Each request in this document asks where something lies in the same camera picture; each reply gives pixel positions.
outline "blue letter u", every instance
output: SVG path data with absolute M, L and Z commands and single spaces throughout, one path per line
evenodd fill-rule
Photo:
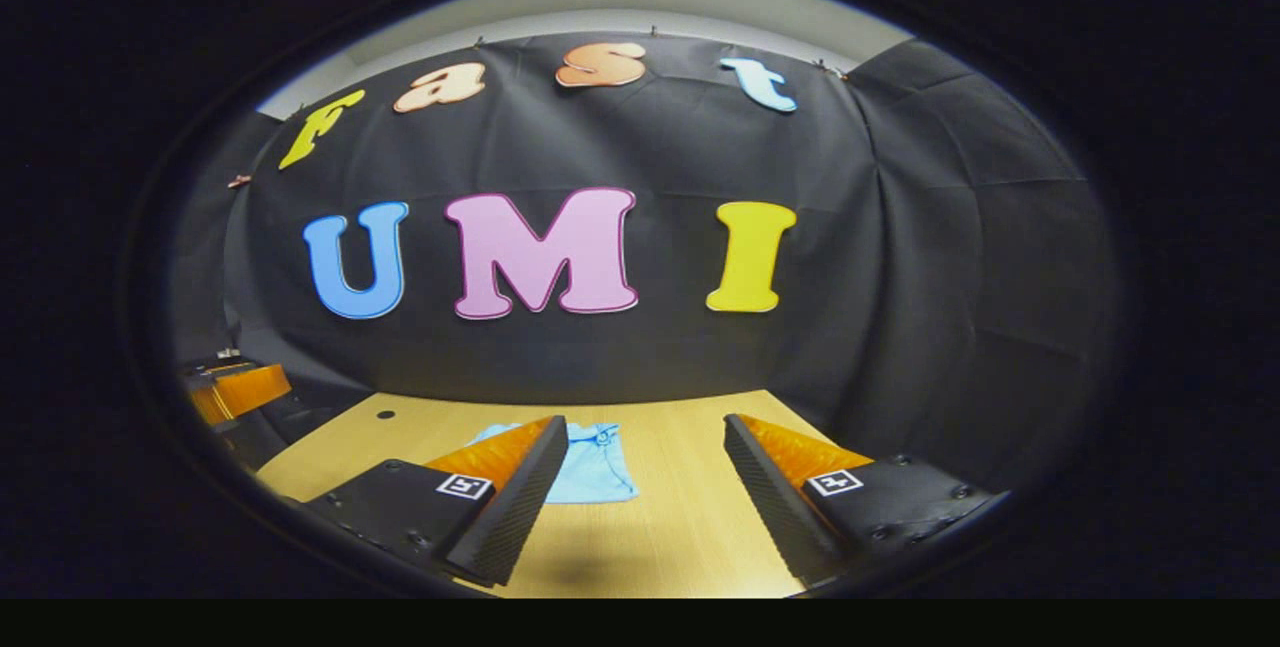
M 374 319 L 396 309 L 404 295 L 397 225 L 407 214 L 408 205 L 404 202 L 381 202 L 360 213 L 358 222 L 369 229 L 369 247 L 374 256 L 374 284 L 364 292 L 348 287 L 342 274 L 338 237 L 347 232 L 347 219 L 321 217 L 302 231 L 302 238 L 311 247 L 311 277 L 316 293 L 329 311 L 348 319 Z

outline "folded shirt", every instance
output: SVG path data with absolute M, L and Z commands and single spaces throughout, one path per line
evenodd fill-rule
M 490 425 L 468 445 L 502 434 L 520 424 Z M 639 495 L 627 471 L 627 463 L 622 459 L 617 424 L 570 424 L 567 430 L 568 451 L 550 492 L 547 493 L 548 505 L 626 502 Z

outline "letter m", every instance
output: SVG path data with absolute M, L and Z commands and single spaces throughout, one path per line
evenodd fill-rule
M 550 300 L 564 265 L 568 290 L 559 297 L 571 313 L 614 313 L 636 305 L 622 260 L 622 219 L 636 204 L 626 190 L 594 187 L 572 192 L 539 238 L 506 195 L 474 195 L 453 201 L 444 215 L 458 224 L 462 291 L 454 305 L 466 319 L 497 319 L 511 313 L 498 292 L 502 270 L 516 296 L 539 313 Z

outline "black fabric backdrop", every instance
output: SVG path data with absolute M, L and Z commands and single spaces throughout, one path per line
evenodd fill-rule
M 646 50 L 639 81 L 557 86 L 568 50 L 621 41 Z M 755 104 L 721 58 L 781 73 L 778 91 L 799 109 Z M 462 61 L 485 64 L 484 91 L 392 110 L 415 78 Z M 315 150 L 278 170 L 302 119 L 356 88 L 365 97 Z M 268 138 L 259 122 L 244 127 L 252 146 L 236 151 L 257 158 L 233 170 L 252 172 L 252 184 L 230 204 L 224 184 L 207 187 L 228 214 L 225 261 L 198 269 L 225 269 L 220 314 L 247 356 L 320 383 L 516 404 L 768 388 L 845 446 L 922 454 L 1004 489 L 1042 477 L 1071 447 L 1108 359 L 1116 277 L 1087 173 L 996 85 L 922 41 L 841 81 L 703 40 L 541 36 L 380 73 Z M 553 301 L 534 314 L 517 300 L 495 320 L 453 314 L 462 270 L 449 201 L 508 195 L 540 234 L 589 186 L 636 193 L 625 220 L 635 307 L 581 315 Z M 383 318 L 338 316 L 315 293 L 302 229 L 348 219 L 343 268 L 360 288 L 372 273 L 356 217 L 389 200 L 410 205 L 399 224 L 404 296 Z M 771 313 L 704 304 L 727 241 L 714 213 L 736 200 L 797 214 L 778 250 Z

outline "orange object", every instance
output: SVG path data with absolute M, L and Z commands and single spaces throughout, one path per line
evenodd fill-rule
M 191 400 L 206 423 L 219 424 L 253 411 L 292 389 L 293 386 L 284 378 L 284 368 L 274 364 L 219 377 L 212 386 L 192 392 Z
M 796 491 L 804 487 L 805 479 L 841 469 L 860 468 L 876 461 L 773 423 L 744 414 L 737 416 L 751 430 L 755 442 L 759 442 L 760 447 L 764 448 L 764 455 L 773 460 L 773 464 L 782 470 L 783 477 Z
M 494 495 L 498 495 L 550 422 L 552 418 L 548 416 L 508 429 L 470 447 L 436 457 L 422 466 L 467 477 L 483 477 L 493 482 Z

